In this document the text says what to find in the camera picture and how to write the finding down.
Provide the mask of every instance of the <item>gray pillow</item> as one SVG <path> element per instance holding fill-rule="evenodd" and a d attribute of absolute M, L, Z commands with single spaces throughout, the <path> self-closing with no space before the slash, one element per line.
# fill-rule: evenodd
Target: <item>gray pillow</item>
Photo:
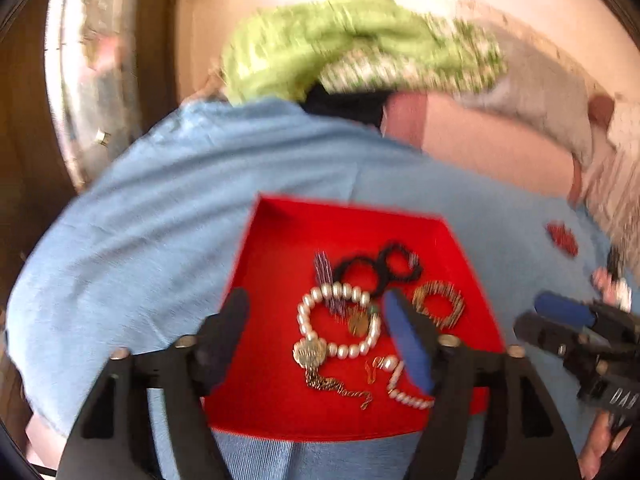
<path fill-rule="evenodd" d="M 490 91 L 458 96 L 460 104 L 521 120 L 564 146 L 583 169 L 588 168 L 593 139 L 584 81 L 503 28 L 480 25 L 495 34 L 508 72 Z"/>

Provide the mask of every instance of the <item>gold coin charm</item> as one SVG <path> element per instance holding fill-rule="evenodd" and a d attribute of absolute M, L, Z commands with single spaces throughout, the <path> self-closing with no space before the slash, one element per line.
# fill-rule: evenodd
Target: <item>gold coin charm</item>
<path fill-rule="evenodd" d="M 364 337 L 369 331 L 369 316 L 362 311 L 354 312 L 349 318 L 349 333 L 356 337 Z"/>
<path fill-rule="evenodd" d="M 306 370 L 319 368 L 326 358 L 324 339 L 301 339 L 293 345 L 293 359 Z"/>

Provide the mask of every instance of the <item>black cloth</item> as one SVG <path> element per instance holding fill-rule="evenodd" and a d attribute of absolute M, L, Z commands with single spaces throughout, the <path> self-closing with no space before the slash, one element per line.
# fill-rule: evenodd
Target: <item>black cloth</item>
<path fill-rule="evenodd" d="M 392 93 L 378 91 L 329 94 L 320 83 L 317 83 L 300 106 L 311 115 L 340 117 L 363 124 L 372 124 L 380 129 L 382 108 Z"/>

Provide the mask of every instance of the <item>purple hair clip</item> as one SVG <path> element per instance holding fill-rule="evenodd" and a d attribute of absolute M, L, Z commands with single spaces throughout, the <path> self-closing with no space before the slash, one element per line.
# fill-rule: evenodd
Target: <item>purple hair clip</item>
<path fill-rule="evenodd" d="M 324 251 L 319 251 L 314 257 L 314 267 L 316 268 L 316 283 L 320 288 L 323 285 L 332 285 L 334 282 L 334 272 L 331 268 L 329 258 Z M 330 297 L 325 296 L 324 304 L 334 316 L 346 317 L 347 316 L 347 304 L 342 299 L 337 299 L 333 295 Z"/>

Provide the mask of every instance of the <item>red box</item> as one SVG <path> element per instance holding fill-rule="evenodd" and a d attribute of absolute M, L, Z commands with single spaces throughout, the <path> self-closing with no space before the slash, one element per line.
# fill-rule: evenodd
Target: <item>red box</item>
<path fill-rule="evenodd" d="M 415 287 L 426 281 L 453 283 L 464 296 L 466 308 L 450 333 L 472 348 L 503 350 L 500 332 L 478 281 L 441 218 L 262 196 L 230 282 L 230 288 L 247 290 L 250 318 L 225 382 L 205 399 L 212 428 L 298 442 L 366 440 L 424 428 L 428 411 L 388 398 L 389 374 L 379 371 L 376 383 L 367 384 L 365 361 L 397 354 L 384 330 L 366 357 L 344 361 L 329 358 L 319 369 L 324 377 L 344 381 L 348 390 L 369 390 L 374 400 L 366 410 L 360 409 L 361 399 L 306 386 L 305 371 L 292 357 L 293 345 L 301 338 L 296 320 L 298 303 L 315 286 L 316 251 L 325 251 L 335 264 L 355 253 L 376 255 L 389 241 L 402 242 L 415 251 L 424 267 L 418 283 L 401 287 L 409 298 Z M 357 266 L 345 281 L 372 290 L 375 276 Z M 450 312 L 445 300 L 435 298 L 429 308 L 435 314 Z M 345 324 L 321 306 L 312 311 L 312 323 L 318 335 L 327 340 L 338 344 L 359 342 Z M 398 387 L 421 396 L 406 373 Z M 471 412 L 482 412 L 486 401 L 486 391 L 477 388 Z"/>

